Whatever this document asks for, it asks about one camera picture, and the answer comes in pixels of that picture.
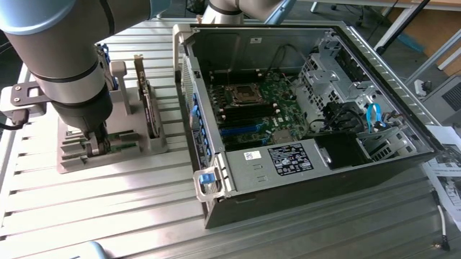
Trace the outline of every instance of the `blue pcie slot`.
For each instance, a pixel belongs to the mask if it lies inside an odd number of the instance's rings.
[[[239,127],[239,128],[224,128],[220,130],[220,135],[225,137],[225,136],[237,135],[243,133],[256,133],[259,129],[260,129],[260,124]]]

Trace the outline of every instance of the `white label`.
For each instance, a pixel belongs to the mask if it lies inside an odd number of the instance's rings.
[[[275,126],[275,127],[278,127],[278,126],[279,126],[279,124],[276,123],[275,118],[272,118],[272,122],[274,122],[274,126]]]
[[[262,38],[251,38],[249,44],[262,43]]]
[[[252,160],[252,159],[260,158],[260,153],[259,151],[251,151],[251,152],[243,153],[243,156],[244,156],[244,160]]]

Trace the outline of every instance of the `paper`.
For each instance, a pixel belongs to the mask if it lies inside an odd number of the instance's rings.
[[[439,202],[461,230],[461,138],[451,127],[427,126],[445,151],[422,167]]]

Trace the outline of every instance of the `warning label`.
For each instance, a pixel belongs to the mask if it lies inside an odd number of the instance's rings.
[[[282,176],[314,169],[302,144],[270,148],[268,154],[275,165],[276,173]]]

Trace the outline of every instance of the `black pole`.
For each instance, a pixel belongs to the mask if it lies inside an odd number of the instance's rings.
[[[430,0],[423,0],[421,2],[421,4],[418,5],[418,7],[415,8],[415,10],[412,11],[412,13],[410,14],[410,17],[404,20],[404,22],[402,23],[402,25],[398,27],[398,29],[395,30],[395,32],[392,33],[392,35],[390,36],[387,42],[379,46],[375,49],[375,52],[382,55],[387,49],[387,47],[390,46],[390,44],[394,42],[394,40],[396,39],[398,35],[402,33],[402,31],[404,30],[404,28],[408,26],[410,22],[412,21],[412,19],[415,18],[415,16],[418,15],[418,13],[421,12],[421,10],[425,8],[426,4],[429,3]]]

